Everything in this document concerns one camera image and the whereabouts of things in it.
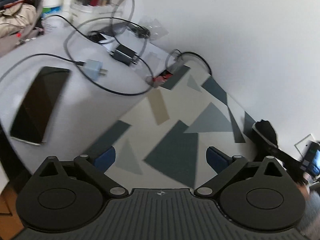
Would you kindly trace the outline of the black garment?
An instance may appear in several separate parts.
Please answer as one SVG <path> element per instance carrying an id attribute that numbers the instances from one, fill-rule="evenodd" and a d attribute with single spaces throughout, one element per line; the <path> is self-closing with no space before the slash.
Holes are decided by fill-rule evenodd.
<path id="1" fill-rule="evenodd" d="M 260 120 L 255 122 L 252 126 L 252 131 L 268 145 L 278 148 L 278 136 L 269 121 Z"/>

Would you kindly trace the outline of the geometric patterned table mat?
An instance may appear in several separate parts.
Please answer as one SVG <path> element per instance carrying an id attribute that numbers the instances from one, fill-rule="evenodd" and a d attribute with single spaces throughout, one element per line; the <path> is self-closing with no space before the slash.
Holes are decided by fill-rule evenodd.
<path id="1" fill-rule="evenodd" d="M 254 120 L 205 69 L 182 66 L 106 130 L 85 154 L 111 146 L 114 164 L 105 172 L 127 189 L 194 189 L 215 175 L 207 164 L 210 146 L 253 160 L 249 138 Z"/>

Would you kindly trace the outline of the black smartphone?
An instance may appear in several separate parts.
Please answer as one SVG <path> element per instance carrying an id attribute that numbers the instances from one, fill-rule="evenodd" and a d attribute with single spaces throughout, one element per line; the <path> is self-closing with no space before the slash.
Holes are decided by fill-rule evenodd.
<path id="1" fill-rule="evenodd" d="M 12 123 L 10 136 L 33 145 L 43 143 L 52 112 L 71 74 L 66 68 L 42 67 L 31 83 Z"/>

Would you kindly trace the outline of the light blue charger plug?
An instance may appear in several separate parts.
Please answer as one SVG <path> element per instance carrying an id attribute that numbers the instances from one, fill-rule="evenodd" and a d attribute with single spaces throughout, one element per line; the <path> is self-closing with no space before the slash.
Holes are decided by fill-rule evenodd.
<path id="1" fill-rule="evenodd" d="M 105 76 L 108 72 L 108 70 L 103 68 L 102 62 L 95 60 L 87 60 L 83 71 L 93 81 L 97 81 L 100 76 Z"/>

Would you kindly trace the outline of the black power adapter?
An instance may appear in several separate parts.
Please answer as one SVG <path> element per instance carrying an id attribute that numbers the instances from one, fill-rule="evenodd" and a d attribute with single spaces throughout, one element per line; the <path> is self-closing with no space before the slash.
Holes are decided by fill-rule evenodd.
<path id="1" fill-rule="evenodd" d="M 131 66 L 131 64 L 137 63 L 138 55 L 132 49 L 120 44 L 114 51 L 110 52 L 110 55 L 117 61 Z"/>

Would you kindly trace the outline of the white organizer with cosmetics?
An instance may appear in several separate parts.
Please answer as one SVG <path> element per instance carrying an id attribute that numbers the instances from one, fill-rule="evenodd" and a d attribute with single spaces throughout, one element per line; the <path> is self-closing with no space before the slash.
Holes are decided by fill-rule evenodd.
<path id="1" fill-rule="evenodd" d="M 75 0 L 71 5 L 75 25 L 100 17 L 110 17 L 114 10 L 112 0 Z"/>

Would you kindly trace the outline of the beige bag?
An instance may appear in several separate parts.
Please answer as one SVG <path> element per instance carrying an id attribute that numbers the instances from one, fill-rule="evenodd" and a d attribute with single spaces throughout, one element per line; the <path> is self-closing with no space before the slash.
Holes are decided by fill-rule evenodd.
<path id="1" fill-rule="evenodd" d="M 30 4 L 18 3 L 1 10 L 1 38 L 32 25 L 36 18 L 36 8 Z"/>

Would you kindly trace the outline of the white plastic bottle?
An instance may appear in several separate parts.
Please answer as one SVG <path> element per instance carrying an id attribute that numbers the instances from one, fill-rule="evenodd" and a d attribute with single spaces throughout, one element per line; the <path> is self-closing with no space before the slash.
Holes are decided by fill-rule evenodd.
<path id="1" fill-rule="evenodd" d="M 57 14 L 61 11 L 62 8 L 62 0 L 43 0 L 43 9 L 42 9 L 42 25 L 44 27 L 44 31 L 49 33 L 53 29 L 56 28 L 55 25 L 50 23 L 52 20 L 49 18 L 46 19 L 47 16 Z"/>

